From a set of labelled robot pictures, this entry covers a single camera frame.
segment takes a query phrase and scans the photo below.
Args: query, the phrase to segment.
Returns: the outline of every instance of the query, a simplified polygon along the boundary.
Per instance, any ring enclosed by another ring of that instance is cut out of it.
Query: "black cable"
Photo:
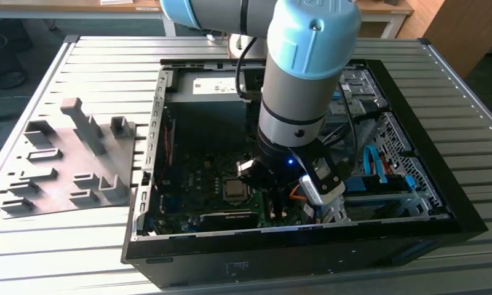
[[[249,0],[240,0],[240,34],[248,35],[248,6]]]
[[[252,49],[253,44],[254,44],[254,41],[256,41],[256,38],[253,38],[252,41],[249,41],[248,46],[242,50],[242,53],[240,54],[240,57],[238,57],[238,60],[237,60],[237,67],[236,67],[236,90],[237,90],[238,97],[242,98],[242,99],[246,98],[246,95],[240,90],[240,68],[241,68],[244,57],[246,56],[248,51]]]
[[[351,130],[352,130],[352,145],[353,145],[352,164],[355,164],[356,157],[357,157],[357,134],[355,133],[352,112],[351,112],[351,108],[348,107],[347,96],[344,95],[343,86],[340,83],[339,83],[339,89],[341,93],[344,108],[347,109],[348,124],[351,125]]]

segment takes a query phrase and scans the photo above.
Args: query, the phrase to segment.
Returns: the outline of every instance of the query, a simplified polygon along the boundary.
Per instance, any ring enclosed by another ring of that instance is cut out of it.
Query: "trash bin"
[[[8,40],[0,36],[0,89],[10,89],[24,83],[26,73],[14,52],[10,50]]]
[[[14,52],[25,51],[33,46],[21,20],[13,18],[0,19],[0,35],[8,39],[8,47]]]

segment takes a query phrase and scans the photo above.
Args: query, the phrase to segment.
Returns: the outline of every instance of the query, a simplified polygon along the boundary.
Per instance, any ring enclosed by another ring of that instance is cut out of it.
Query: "motherboard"
[[[168,176],[156,184],[158,210],[153,220],[157,234],[185,234],[300,225],[312,216],[300,214],[305,199],[284,207],[274,218],[266,192],[248,187],[236,177],[236,163],[246,152],[214,154],[178,152]]]

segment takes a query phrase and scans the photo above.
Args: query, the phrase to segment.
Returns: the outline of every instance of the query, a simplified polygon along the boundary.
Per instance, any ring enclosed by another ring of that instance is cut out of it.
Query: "aluminum table surface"
[[[0,152],[0,181],[6,180],[4,163],[24,140],[26,121],[44,116],[65,122],[58,112],[64,97],[81,98],[82,110],[98,124],[112,116],[134,121],[134,150],[144,151],[161,58],[225,57],[225,43],[198,37],[81,37],[64,43]],[[489,231],[403,267],[168,291],[492,293],[492,116],[429,45],[361,39],[353,57],[384,61]],[[141,161],[137,153],[133,183],[141,178]],[[0,219],[0,294],[158,292],[145,276],[118,262],[126,215],[128,208],[118,207]]]

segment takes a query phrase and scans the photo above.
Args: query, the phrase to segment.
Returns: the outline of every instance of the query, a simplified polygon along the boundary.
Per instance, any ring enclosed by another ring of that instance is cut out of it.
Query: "desk leg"
[[[49,31],[53,31],[58,28],[56,26],[56,20],[54,19],[49,20],[49,19],[45,18],[45,19],[42,19],[42,21],[44,21],[45,26],[48,27]]]
[[[388,22],[387,27],[383,31],[383,39],[395,39],[397,33],[400,32],[405,18],[407,16],[404,14],[391,16],[391,21]]]
[[[165,17],[165,15],[161,15],[162,23],[164,23],[164,33],[166,37],[176,37],[177,36],[177,30],[174,28],[174,23]]]

